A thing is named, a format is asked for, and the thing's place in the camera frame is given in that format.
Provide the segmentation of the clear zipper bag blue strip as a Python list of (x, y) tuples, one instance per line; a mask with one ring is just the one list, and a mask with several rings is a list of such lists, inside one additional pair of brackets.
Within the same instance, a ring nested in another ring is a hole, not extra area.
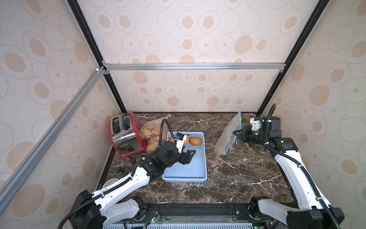
[(240, 130), (242, 128), (242, 116), (241, 111), (229, 122), (225, 127), (223, 133), (221, 134), (219, 140), (214, 146), (214, 152), (217, 156), (226, 155), (231, 145), (236, 140), (236, 135), (233, 134), (234, 131)]

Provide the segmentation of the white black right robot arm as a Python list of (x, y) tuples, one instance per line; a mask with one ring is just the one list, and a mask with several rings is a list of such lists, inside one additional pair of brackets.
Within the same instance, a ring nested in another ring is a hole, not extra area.
[(345, 215), (322, 194), (308, 172), (293, 139), (282, 137), (281, 119), (274, 116), (273, 104), (266, 116), (250, 120), (247, 128), (233, 130), (233, 134), (250, 147), (264, 146), (276, 160), (292, 189), (297, 205), (293, 208), (268, 197), (252, 197), (247, 210), (253, 220), (271, 217), (275, 224), (290, 229), (339, 229)]

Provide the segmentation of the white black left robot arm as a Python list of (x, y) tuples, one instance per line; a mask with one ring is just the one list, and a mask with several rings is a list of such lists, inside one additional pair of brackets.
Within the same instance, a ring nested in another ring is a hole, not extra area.
[(174, 164), (189, 164), (196, 154), (195, 150), (184, 151), (187, 135), (178, 132), (171, 133), (171, 137), (172, 141), (158, 142), (157, 149), (138, 161), (132, 172), (122, 179), (93, 193), (81, 192), (58, 228), (63, 228), (69, 221), (74, 229), (103, 229), (114, 222), (135, 217), (144, 203), (134, 198), (122, 204), (119, 201), (161, 177)]

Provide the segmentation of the clear zipper bag pink strip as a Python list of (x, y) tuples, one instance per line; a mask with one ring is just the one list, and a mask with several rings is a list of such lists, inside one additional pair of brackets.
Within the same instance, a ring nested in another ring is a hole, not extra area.
[[(168, 131), (164, 130), (162, 133), (161, 143), (167, 141), (167, 134), (168, 134)], [(155, 151), (159, 145), (159, 141), (160, 141), (160, 131), (156, 130), (152, 134), (152, 137), (150, 139), (148, 139), (148, 141), (147, 141), (146, 152), (152, 153), (153, 151)]]
[(167, 132), (168, 132), (167, 124), (165, 123), (163, 125), (163, 128), (161, 128), (161, 123), (164, 118), (167, 119), (168, 117), (155, 119), (155, 120), (148, 121), (145, 124), (143, 124), (143, 126), (140, 129), (141, 138), (142, 139), (151, 139), (153, 137), (159, 136), (160, 132), (162, 130), (163, 139), (166, 139)]

